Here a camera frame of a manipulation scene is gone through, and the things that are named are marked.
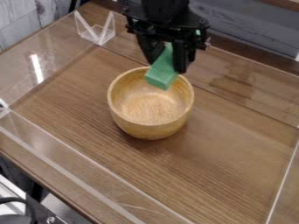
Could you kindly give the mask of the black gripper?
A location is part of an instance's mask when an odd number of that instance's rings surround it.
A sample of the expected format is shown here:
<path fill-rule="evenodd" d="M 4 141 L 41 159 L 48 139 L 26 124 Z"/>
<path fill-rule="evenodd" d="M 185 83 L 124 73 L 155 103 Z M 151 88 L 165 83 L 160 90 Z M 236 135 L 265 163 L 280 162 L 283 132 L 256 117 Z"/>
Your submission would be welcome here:
<path fill-rule="evenodd" d="M 189 0 L 125 0 L 123 14 L 147 62 L 155 63 L 164 41 L 172 42 L 173 70 L 184 74 L 196 49 L 204 50 L 209 39 L 209 22 L 191 10 Z"/>

